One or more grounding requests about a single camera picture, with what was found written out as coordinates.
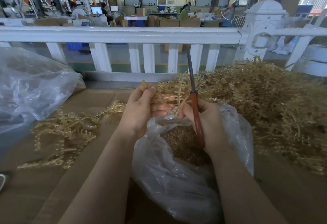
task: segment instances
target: hand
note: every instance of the hand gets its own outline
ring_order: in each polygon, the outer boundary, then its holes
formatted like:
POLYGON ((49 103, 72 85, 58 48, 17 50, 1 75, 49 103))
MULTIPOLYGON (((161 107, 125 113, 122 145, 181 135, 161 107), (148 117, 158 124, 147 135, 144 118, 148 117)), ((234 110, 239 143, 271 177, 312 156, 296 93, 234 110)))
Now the hand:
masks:
MULTIPOLYGON (((218 106, 201 99, 198 99, 198 107, 205 142, 204 150, 211 157, 216 154, 220 145, 227 141, 224 127, 222 125, 220 110, 218 106)), ((185 116, 191 120, 195 130, 191 101, 187 101, 182 105, 180 118, 184 118, 185 116)))
MULTIPOLYGON (((168 109, 174 109, 173 104, 155 103, 156 88, 150 84, 139 85, 130 95, 124 114, 117 127, 117 130, 123 134, 131 135, 136 142, 146 132, 147 122, 155 116, 166 115, 168 109)), ((174 97, 166 98, 166 101, 173 101, 174 97)))

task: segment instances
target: white computer screen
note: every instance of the white computer screen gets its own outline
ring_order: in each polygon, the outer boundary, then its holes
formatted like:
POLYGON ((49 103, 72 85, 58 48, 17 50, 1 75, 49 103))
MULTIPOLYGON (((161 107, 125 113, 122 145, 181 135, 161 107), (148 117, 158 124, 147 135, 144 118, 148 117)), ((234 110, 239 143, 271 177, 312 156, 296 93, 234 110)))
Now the white computer screen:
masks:
POLYGON ((118 6, 110 6, 111 11, 118 11, 118 6))
POLYGON ((93 6, 91 7, 91 11, 92 11, 92 14, 96 15, 96 14, 102 14, 102 10, 101 10, 101 7, 100 6, 93 6))

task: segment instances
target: green floor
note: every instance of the green floor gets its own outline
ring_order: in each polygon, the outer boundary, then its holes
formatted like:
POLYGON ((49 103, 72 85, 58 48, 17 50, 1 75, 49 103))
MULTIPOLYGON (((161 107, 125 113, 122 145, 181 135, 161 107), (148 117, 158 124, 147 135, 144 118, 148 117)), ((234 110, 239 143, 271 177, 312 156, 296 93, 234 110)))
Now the green floor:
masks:
MULTIPOLYGON (((95 71, 95 67, 93 63, 69 63, 70 67, 75 71, 95 71)), ((205 65, 200 65, 200 71, 205 70, 205 65)), ((131 73, 132 69, 129 64, 114 64, 111 63, 111 69, 114 73, 131 73)), ((168 64, 160 64, 155 65, 156 73, 167 73, 168 72, 168 64)), ((187 65, 178 65, 177 73, 185 73, 188 71, 187 65)), ((144 73, 144 64, 141 64, 141 72, 144 73)))

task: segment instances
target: railing post cap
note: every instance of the railing post cap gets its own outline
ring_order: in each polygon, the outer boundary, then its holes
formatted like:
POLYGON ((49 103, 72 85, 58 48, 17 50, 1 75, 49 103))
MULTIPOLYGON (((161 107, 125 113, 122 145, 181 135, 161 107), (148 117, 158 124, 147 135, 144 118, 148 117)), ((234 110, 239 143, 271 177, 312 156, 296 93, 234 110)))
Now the railing post cap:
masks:
POLYGON ((280 3, 275 0, 264 0, 254 4, 250 9, 245 11, 246 14, 256 15, 284 15, 286 10, 280 3))

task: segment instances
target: green shirt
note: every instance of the green shirt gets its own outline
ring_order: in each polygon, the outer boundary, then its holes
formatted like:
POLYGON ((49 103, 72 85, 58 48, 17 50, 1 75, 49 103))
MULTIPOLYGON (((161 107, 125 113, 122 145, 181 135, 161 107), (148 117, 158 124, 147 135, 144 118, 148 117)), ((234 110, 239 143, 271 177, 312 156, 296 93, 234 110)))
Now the green shirt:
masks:
POLYGON ((188 19, 188 14, 187 14, 187 10, 183 9, 181 11, 181 13, 178 15, 178 19, 181 21, 187 20, 188 19))

